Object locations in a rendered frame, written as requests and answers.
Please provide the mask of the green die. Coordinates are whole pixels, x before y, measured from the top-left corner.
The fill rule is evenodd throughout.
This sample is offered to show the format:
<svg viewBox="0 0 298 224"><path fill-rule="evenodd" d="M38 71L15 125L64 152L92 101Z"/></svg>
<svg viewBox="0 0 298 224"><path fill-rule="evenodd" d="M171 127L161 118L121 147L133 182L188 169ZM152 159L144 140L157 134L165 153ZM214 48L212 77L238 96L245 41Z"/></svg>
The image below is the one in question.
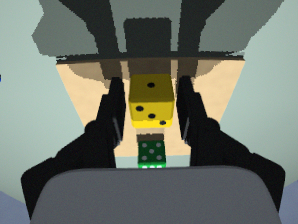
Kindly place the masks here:
<svg viewBox="0 0 298 224"><path fill-rule="evenodd" d="M165 142L163 140L138 142L138 167L166 167Z"/></svg>

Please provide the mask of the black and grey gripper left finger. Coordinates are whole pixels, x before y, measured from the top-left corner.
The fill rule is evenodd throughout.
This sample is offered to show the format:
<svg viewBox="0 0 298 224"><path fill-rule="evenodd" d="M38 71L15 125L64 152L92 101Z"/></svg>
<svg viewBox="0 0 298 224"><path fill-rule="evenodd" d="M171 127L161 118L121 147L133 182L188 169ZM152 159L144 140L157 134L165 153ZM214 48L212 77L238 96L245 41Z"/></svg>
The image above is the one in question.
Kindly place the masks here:
<svg viewBox="0 0 298 224"><path fill-rule="evenodd" d="M114 149L123 141L125 115L123 81L112 77L108 94L101 97L96 120L86 124L84 133L59 150L54 158L23 173L21 185L30 220L50 178L75 169L116 168Z"/></svg>

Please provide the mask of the tan flat mat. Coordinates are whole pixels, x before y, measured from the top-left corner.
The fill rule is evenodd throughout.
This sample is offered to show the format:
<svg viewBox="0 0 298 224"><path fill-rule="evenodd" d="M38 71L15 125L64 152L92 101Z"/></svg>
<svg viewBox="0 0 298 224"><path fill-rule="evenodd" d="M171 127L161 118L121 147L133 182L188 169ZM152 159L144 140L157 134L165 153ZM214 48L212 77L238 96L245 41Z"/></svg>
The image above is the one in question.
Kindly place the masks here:
<svg viewBox="0 0 298 224"><path fill-rule="evenodd" d="M138 156L138 142L165 142L166 155L190 155L191 147L181 139L176 99L179 78L190 76L200 92L206 113L220 122L244 66L244 58L155 57L57 62L56 68L84 125L96 119L101 97L108 94L112 77L123 81L126 115L123 141L115 156ZM171 75L175 104L170 127L134 128L128 106L130 78L135 74Z"/></svg>

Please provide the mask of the yellow die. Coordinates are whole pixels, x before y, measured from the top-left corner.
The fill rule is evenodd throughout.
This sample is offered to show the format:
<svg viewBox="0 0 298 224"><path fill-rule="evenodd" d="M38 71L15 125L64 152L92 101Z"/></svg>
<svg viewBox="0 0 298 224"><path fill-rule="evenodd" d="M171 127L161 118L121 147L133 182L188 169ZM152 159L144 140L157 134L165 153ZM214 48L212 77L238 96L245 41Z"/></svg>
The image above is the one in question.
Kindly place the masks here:
<svg viewBox="0 0 298 224"><path fill-rule="evenodd" d="M170 127L175 104L171 75L132 75L128 104L134 128Z"/></svg>

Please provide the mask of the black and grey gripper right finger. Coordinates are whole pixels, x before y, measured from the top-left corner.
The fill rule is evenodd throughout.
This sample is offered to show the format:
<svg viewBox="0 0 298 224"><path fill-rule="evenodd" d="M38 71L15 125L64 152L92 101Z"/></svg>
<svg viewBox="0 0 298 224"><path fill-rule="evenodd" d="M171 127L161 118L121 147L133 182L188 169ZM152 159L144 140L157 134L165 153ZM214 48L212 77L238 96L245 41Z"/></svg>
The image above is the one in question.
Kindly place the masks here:
<svg viewBox="0 0 298 224"><path fill-rule="evenodd" d="M226 165L251 170L264 181L279 214L286 176L282 166L251 153L221 131L218 121L207 116L201 94L194 91L190 76L179 78L176 108L181 139L191 147L190 166Z"/></svg>

